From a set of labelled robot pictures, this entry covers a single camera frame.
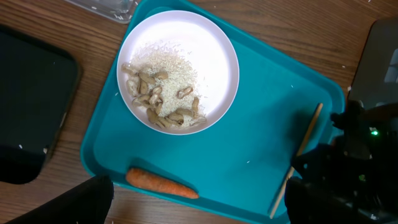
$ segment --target bowl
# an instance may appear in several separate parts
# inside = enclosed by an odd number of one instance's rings
[[[134,98],[126,86],[129,77],[121,71],[121,65],[133,63],[134,56],[149,43],[172,43],[197,71],[196,91],[201,96],[205,123],[162,129],[149,122],[144,109],[132,105]],[[231,41],[216,24],[192,12],[166,11],[148,17],[130,32],[119,53],[117,78],[127,108],[146,126],[165,134],[193,134],[214,125],[232,105],[239,85],[239,64]]]

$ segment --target tray rim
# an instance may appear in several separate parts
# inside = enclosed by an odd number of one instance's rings
[[[123,37],[123,41],[121,42],[121,45],[120,45],[120,46],[123,45],[123,43],[124,43],[126,37],[130,34],[130,32],[132,31],[132,29],[133,29],[135,26],[137,26],[137,24],[135,24],[135,23],[136,23],[136,19],[137,19],[137,12],[140,11],[140,9],[141,9],[141,7],[144,5],[144,3],[149,2],[149,1],[151,1],[151,0],[143,0],[143,1],[141,1],[141,3],[137,6],[136,11],[134,12],[133,18],[131,19],[131,23],[129,24],[129,26],[128,26],[127,29],[126,29],[126,33],[125,33],[125,35],[124,35],[124,37]],[[297,61],[296,59],[294,59],[294,58],[292,58],[292,57],[286,55],[285,53],[283,53],[283,52],[281,52],[281,51],[275,49],[274,47],[268,45],[267,43],[265,43],[265,42],[263,42],[263,41],[261,41],[261,40],[255,38],[255,37],[253,37],[251,34],[249,34],[249,33],[245,32],[245,31],[241,30],[240,28],[235,27],[235,26],[232,25],[232,24],[229,24],[228,22],[226,22],[226,21],[222,20],[221,18],[219,18],[219,17],[213,15],[212,13],[210,13],[210,12],[208,12],[208,11],[206,11],[206,10],[204,10],[204,9],[202,9],[202,8],[200,8],[200,7],[198,7],[198,6],[196,6],[196,5],[194,5],[193,3],[190,3],[190,2],[188,2],[188,1],[186,1],[186,0],[171,0],[171,1],[181,2],[182,4],[185,4],[185,5],[189,6],[190,8],[193,8],[193,9],[195,9],[195,10],[197,10],[197,11],[200,11],[200,14],[199,14],[199,15],[201,15],[201,16],[206,15],[206,16],[204,16],[204,17],[206,17],[207,19],[211,20],[212,22],[214,22],[213,20],[216,19],[217,22],[222,23],[224,26],[228,26],[228,27],[230,27],[230,28],[232,28],[232,29],[234,29],[234,30],[236,30],[236,31],[238,31],[238,32],[240,32],[240,33],[242,33],[243,35],[245,35],[245,36],[247,36],[247,37],[251,37],[252,41],[255,42],[256,44],[265,45],[269,50],[271,50],[271,51],[273,51],[273,52],[276,52],[276,53],[278,53],[278,54],[283,55],[283,57],[285,57],[285,58],[287,58],[287,59],[289,59],[289,60],[295,62],[296,65],[298,65],[299,67],[303,67],[303,68],[305,68],[305,69],[307,69],[307,70],[311,70],[314,74],[317,74],[316,78],[321,79],[321,80],[324,81],[324,82],[327,82],[329,85],[331,85],[332,87],[334,87],[334,88],[337,90],[336,93],[338,94],[339,99],[341,99],[341,102],[340,102],[341,104],[339,104],[339,105],[337,105],[337,106],[338,106],[339,108],[341,108],[341,112],[343,112],[343,110],[344,110],[344,108],[345,108],[345,98],[344,98],[343,90],[342,90],[342,89],[340,88],[340,86],[339,86],[337,83],[335,83],[333,80],[330,80],[329,78],[323,76],[322,74],[318,73],[317,71],[314,71],[312,68],[310,68],[310,67],[304,65],[303,63]],[[107,86],[109,85],[109,83],[110,83],[110,81],[111,81],[111,79],[112,79],[112,77],[109,76],[109,75],[111,74],[112,71],[115,71],[115,75],[116,75],[116,65],[117,65],[117,60],[118,60],[118,57],[119,57],[119,52],[120,52],[120,50],[121,50],[121,48],[118,49],[118,52],[117,52],[117,54],[116,54],[116,56],[115,56],[115,59],[114,59],[113,64],[112,64],[112,67],[111,67],[111,69],[109,70],[108,77],[106,78],[106,81],[105,81],[105,83],[104,83],[104,87],[103,87],[103,89],[102,89],[102,91],[101,91],[101,94],[100,94],[100,96],[99,96],[99,98],[98,98],[96,107],[95,107],[95,109],[94,109],[93,115],[92,115],[92,117],[91,117],[91,119],[90,119],[89,125],[88,125],[88,127],[87,127],[87,130],[86,130],[86,132],[85,132],[85,136],[84,136],[84,138],[83,138],[83,141],[82,141],[82,144],[81,144],[81,147],[80,147],[80,149],[81,149],[81,150],[80,150],[80,159],[81,159],[81,163],[83,164],[83,167],[85,168],[85,170],[87,171],[87,173],[89,173],[89,175],[91,175],[91,176],[95,176],[96,174],[95,174],[93,171],[91,171],[91,169],[88,167],[88,164],[86,163],[85,155],[84,155],[83,151],[84,151],[84,148],[85,148],[85,146],[87,145],[87,142],[88,142],[88,135],[89,135],[89,133],[91,132],[91,129],[92,129],[93,125],[94,125],[94,122],[95,122],[95,120],[96,120],[96,117],[97,117],[98,114],[99,114],[99,110],[100,110],[100,109],[98,108],[98,104],[99,104],[101,101],[104,100],[105,95],[104,95],[103,93],[105,92],[105,87],[107,87]],[[333,136],[335,136],[337,132],[338,132],[338,130],[333,129],[332,133],[330,134],[330,135],[331,135],[330,139],[331,139]],[[255,213],[256,215],[259,215],[259,216],[262,216],[262,217],[265,218],[265,220],[262,220],[263,222],[260,222],[260,221],[258,221],[258,220],[250,220],[250,219],[243,218],[243,217],[239,217],[239,216],[232,215],[232,214],[229,214],[229,213],[220,212],[220,211],[218,211],[218,210],[213,210],[213,209],[210,209],[210,208],[206,208],[206,207],[194,205],[194,204],[192,204],[192,203],[184,202],[184,201],[177,200],[177,199],[174,199],[174,198],[166,197],[166,196],[163,196],[163,195],[161,195],[161,194],[157,194],[156,192],[151,192],[151,191],[146,191],[146,190],[142,190],[142,189],[137,189],[137,188],[135,188],[135,187],[133,187],[133,186],[126,185],[126,184],[123,184],[123,183],[118,183],[118,182],[113,182],[113,183],[114,183],[114,185],[117,185],[117,186],[120,186],[120,187],[124,187],[124,188],[126,188],[126,189],[133,190],[133,191],[135,191],[135,192],[139,192],[139,193],[142,193],[142,194],[146,194],[146,195],[150,195],[150,196],[153,196],[153,197],[161,198],[161,199],[168,200],[168,201],[175,202],[175,203],[179,203],[179,204],[182,204],[182,205],[185,205],[185,206],[188,206],[188,207],[197,208],[197,209],[200,209],[200,210],[203,210],[203,211],[206,211],[206,212],[214,213],[214,214],[217,214],[217,215],[222,215],[222,216],[224,216],[224,217],[232,218],[232,219],[235,219],[235,220],[241,220],[241,221],[248,222],[248,223],[265,223],[265,222],[267,222],[267,223],[269,223],[269,222],[272,222],[272,223],[280,223],[279,221],[282,221],[283,223],[289,222],[289,218],[288,218],[288,216],[287,216],[287,212],[284,212],[283,214],[279,215],[278,217],[275,217],[275,218],[272,219],[272,220],[269,219],[269,216],[268,216],[268,213],[267,213],[266,210],[264,211],[263,214]]]

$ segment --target black tablet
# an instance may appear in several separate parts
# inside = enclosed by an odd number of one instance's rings
[[[35,179],[80,78],[66,51],[0,26],[0,181]]]

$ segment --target tray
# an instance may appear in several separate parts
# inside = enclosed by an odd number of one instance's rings
[[[207,17],[230,38],[238,55],[239,89],[228,112],[212,127],[188,136],[158,133],[136,119],[116,82],[116,60],[81,145],[91,175],[107,174],[115,185],[250,223],[287,223],[283,202],[269,209],[298,149],[317,103],[322,113],[306,150],[336,134],[330,113],[344,110],[341,88],[298,61],[183,0],[142,1],[124,38],[158,12],[185,10]],[[130,186],[131,166],[195,189],[190,200]]]

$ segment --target rice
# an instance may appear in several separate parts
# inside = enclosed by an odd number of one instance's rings
[[[133,55],[130,64],[137,69],[153,76],[157,72],[166,71],[169,77],[165,80],[156,78],[154,85],[148,84],[149,89],[161,86],[163,98],[160,117],[168,116],[178,108],[191,109],[194,97],[200,99],[197,92],[197,71],[191,63],[180,55],[178,46],[170,43],[147,44],[138,53]],[[182,99],[177,98],[177,92],[187,87],[193,87],[194,91]],[[203,115],[200,106],[199,115]],[[184,115],[184,123],[181,128],[187,128],[194,123],[191,117]]]

